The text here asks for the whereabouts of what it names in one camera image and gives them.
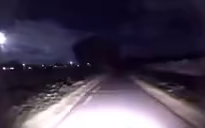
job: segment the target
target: road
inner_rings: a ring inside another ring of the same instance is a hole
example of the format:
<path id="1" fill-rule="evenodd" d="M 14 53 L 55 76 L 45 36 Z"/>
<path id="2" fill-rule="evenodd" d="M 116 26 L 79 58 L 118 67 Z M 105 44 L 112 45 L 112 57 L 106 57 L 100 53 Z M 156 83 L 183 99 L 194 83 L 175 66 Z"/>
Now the road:
<path id="1" fill-rule="evenodd" d="M 57 128 L 191 128 L 128 78 L 102 81 Z"/>

